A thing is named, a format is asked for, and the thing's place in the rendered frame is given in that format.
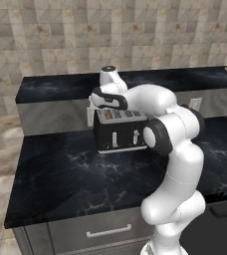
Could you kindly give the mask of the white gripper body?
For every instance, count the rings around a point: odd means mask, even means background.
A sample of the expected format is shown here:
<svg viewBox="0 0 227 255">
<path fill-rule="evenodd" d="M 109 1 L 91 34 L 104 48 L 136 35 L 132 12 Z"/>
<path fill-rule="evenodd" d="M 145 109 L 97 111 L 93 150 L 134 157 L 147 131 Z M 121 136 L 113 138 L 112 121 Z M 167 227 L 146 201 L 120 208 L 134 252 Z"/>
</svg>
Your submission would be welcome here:
<svg viewBox="0 0 227 255">
<path fill-rule="evenodd" d="M 89 101 L 90 101 L 90 109 L 92 110 L 99 110 L 99 106 L 96 104 L 96 99 L 95 99 L 95 96 L 94 94 L 91 94 L 89 96 Z"/>
</svg>

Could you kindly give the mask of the grey drawer front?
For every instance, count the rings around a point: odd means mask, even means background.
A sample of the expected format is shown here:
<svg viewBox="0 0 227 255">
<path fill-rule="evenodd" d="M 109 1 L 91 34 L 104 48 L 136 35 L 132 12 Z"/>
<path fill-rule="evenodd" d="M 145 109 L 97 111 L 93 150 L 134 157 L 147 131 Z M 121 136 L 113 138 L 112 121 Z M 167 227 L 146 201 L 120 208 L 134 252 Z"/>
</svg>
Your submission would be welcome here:
<svg viewBox="0 0 227 255">
<path fill-rule="evenodd" d="M 123 233 L 97 238 L 88 238 L 86 235 L 87 231 L 95 233 L 126 227 L 128 224 L 131 224 L 131 230 Z M 153 232 L 153 227 L 143 220 L 139 207 L 58 220 L 50 222 L 49 229 L 56 255 L 76 255 L 112 245 L 143 242 Z"/>
</svg>

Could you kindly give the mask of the grey cabinet side panel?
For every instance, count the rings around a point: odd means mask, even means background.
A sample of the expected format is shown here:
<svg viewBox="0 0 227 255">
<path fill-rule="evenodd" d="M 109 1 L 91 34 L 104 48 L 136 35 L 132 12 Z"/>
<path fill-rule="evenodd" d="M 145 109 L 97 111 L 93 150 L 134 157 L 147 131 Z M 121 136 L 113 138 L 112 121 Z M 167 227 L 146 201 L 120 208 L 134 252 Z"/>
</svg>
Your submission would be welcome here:
<svg viewBox="0 0 227 255">
<path fill-rule="evenodd" d="M 22 255 L 55 255 L 46 223 L 13 228 Z"/>
</svg>

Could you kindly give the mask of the black dishwasher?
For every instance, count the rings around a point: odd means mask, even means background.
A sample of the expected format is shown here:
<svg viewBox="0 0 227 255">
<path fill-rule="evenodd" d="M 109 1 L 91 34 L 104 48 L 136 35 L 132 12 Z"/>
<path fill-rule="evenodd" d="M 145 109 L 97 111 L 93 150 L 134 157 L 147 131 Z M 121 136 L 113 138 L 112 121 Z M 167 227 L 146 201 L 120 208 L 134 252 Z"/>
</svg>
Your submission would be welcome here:
<svg viewBox="0 0 227 255">
<path fill-rule="evenodd" d="M 180 243 L 188 255 L 227 255 L 227 217 L 215 217 L 209 205 L 182 232 Z"/>
</svg>

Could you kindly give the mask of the white wall outlet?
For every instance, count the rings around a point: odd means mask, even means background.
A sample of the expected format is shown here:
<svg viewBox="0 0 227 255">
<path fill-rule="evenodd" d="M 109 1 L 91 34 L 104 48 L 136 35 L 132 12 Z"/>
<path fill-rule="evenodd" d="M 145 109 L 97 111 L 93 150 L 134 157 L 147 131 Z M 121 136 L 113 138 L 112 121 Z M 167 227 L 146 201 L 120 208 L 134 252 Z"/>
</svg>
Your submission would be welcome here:
<svg viewBox="0 0 227 255">
<path fill-rule="evenodd" d="M 200 106 L 201 106 L 201 102 L 202 102 L 201 98 L 191 99 L 190 103 L 189 103 L 189 106 L 192 109 L 194 109 L 196 111 L 199 111 L 200 110 Z"/>
<path fill-rule="evenodd" d="M 88 119 L 89 128 L 92 128 L 94 126 L 94 115 L 95 115 L 95 110 L 87 108 L 87 119 Z"/>
</svg>

